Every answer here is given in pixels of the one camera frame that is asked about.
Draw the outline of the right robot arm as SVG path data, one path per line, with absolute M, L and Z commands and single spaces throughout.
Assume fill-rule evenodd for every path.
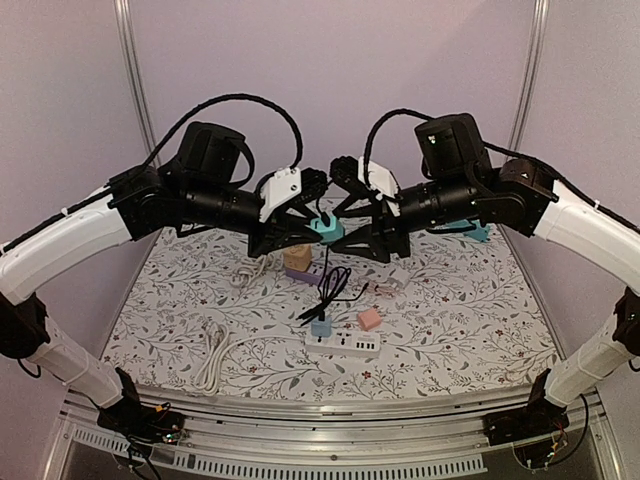
M 556 412 L 639 355 L 639 229 L 543 161 L 484 141 L 469 113 L 420 117 L 414 132 L 426 180 L 402 189 L 392 172 L 370 161 L 376 132 L 400 113 L 374 124 L 361 158 L 330 164 L 331 180 L 348 194 L 335 216 L 369 221 L 334 242 L 334 252 L 389 263 L 392 255 L 410 255 L 412 232 L 441 234 L 454 221 L 476 220 L 560 245 L 626 286 L 604 326 L 537 377 L 516 421 L 524 435 L 537 436 Z

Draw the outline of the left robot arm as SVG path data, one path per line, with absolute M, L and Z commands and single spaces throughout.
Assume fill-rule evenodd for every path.
M 1 248 L 1 353 L 26 359 L 85 394 L 128 434 L 148 426 L 148 412 L 123 373 L 105 366 L 47 315 L 39 287 L 112 247 L 172 227 L 180 237 L 211 228 L 242 233 L 257 258 L 319 241 L 308 203 L 327 190 L 325 172 L 288 167 L 253 192 L 233 180 L 237 160 L 254 162 L 244 136 L 192 122 L 163 166 L 131 168 L 79 205 Z

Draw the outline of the white power strip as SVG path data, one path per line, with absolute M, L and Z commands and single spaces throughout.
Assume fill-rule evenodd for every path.
M 376 332 L 335 329 L 329 337 L 307 333 L 304 346 L 309 353 L 376 359 L 381 352 L 381 336 Z

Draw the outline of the teal charger plug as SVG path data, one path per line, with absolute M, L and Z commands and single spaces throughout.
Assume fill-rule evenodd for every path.
M 345 228 L 333 214 L 311 220 L 310 228 L 320 235 L 321 245 L 330 245 L 345 236 Z

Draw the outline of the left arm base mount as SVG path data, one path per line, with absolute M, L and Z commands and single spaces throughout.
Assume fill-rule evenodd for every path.
M 183 434 L 186 416 L 166 403 L 150 407 L 139 401 L 122 399 L 108 408 L 99 408 L 99 427 L 117 432 L 136 442 L 173 444 Z

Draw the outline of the light blue charger plug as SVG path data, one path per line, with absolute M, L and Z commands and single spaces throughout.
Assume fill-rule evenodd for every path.
M 315 338 L 328 339 L 332 335 L 332 320 L 330 317 L 316 317 L 311 321 L 311 335 Z

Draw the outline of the purple power strip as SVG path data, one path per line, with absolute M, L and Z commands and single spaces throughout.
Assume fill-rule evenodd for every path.
M 291 268 L 285 268 L 285 275 L 295 281 L 303 282 L 312 286 L 319 286 L 323 278 L 326 276 L 323 265 L 311 263 L 306 271 L 299 271 Z

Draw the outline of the beige cube socket adapter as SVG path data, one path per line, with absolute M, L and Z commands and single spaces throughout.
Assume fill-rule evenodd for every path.
M 283 263 L 286 269 L 306 272 L 312 263 L 312 246 L 296 245 L 283 251 Z

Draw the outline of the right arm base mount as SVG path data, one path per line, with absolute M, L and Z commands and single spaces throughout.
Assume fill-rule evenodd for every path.
M 566 409 L 545 403 L 488 413 L 482 423 L 489 445 L 511 445 L 516 461 L 528 470 L 548 468 L 568 443 Z

